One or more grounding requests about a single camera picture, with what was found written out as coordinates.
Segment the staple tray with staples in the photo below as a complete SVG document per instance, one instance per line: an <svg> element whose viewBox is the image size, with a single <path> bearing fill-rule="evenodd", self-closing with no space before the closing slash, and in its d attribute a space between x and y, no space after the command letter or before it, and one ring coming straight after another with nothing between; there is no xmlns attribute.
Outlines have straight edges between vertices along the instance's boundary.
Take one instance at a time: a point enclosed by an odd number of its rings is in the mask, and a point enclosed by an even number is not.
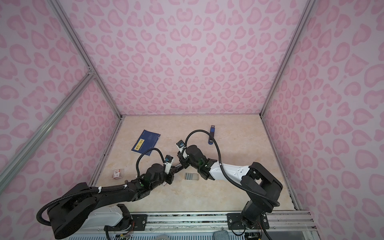
<svg viewBox="0 0 384 240"><path fill-rule="evenodd" d="M198 181L199 175L194 173L185 173L185 180L188 181Z"/></svg>

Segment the blue long stapler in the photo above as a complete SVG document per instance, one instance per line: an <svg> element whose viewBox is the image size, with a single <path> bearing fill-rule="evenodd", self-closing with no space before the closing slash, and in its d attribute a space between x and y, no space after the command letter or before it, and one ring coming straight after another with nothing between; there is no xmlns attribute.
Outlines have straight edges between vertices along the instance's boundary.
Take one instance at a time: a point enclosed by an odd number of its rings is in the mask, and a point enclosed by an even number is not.
<svg viewBox="0 0 384 240"><path fill-rule="evenodd" d="M209 136L209 140L208 140L208 144L209 145L213 145L214 144L214 135L215 135L215 126L214 125L211 125L210 127L210 136Z"/></svg>

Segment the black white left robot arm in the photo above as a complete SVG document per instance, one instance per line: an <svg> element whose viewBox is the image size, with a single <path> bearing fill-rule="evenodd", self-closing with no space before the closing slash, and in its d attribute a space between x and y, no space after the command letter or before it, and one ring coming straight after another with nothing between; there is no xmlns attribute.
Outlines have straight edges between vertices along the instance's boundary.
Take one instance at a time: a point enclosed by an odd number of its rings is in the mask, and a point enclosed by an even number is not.
<svg viewBox="0 0 384 240"><path fill-rule="evenodd" d="M55 239L67 238L81 228L92 211L121 202L139 201L163 183L170 185L182 168L171 167L166 173L163 165L153 164L145 174L121 185L97 188L86 183L77 184L64 196L44 205L37 213L37 220L52 227Z"/></svg>

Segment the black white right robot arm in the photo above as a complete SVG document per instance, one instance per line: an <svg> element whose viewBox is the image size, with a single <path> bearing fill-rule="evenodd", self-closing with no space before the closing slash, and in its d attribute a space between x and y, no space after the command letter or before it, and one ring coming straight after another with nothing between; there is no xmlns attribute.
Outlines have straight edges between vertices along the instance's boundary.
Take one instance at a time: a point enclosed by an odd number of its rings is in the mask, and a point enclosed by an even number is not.
<svg viewBox="0 0 384 240"><path fill-rule="evenodd" d="M278 199L283 185L262 164L227 165L206 158L196 145L187 147L183 141L176 145L180 164L185 169L191 166L204 180L227 180L247 193L250 200L240 213L240 222L244 227L254 229L261 226L263 216L280 206Z"/></svg>

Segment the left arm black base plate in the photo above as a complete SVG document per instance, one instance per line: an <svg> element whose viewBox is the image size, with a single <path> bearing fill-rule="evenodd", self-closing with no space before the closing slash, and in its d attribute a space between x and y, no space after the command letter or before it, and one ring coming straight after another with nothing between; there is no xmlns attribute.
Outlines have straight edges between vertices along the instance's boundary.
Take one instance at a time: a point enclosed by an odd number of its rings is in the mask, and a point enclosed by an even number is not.
<svg viewBox="0 0 384 240"><path fill-rule="evenodd" d="M123 219L117 223L116 226L104 226L104 231L144 231L146 228L147 220L148 215L145 214L133 214L129 217L123 216Z"/></svg>

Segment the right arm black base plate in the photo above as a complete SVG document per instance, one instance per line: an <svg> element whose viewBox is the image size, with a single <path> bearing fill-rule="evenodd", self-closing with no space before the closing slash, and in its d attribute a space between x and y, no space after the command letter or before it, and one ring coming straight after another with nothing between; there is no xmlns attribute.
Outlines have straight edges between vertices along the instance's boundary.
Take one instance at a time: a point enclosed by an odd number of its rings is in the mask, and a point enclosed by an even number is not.
<svg viewBox="0 0 384 240"><path fill-rule="evenodd" d="M266 215L258 215L250 219L241 213L226 214L228 228L230 230L269 230L270 225Z"/></svg>

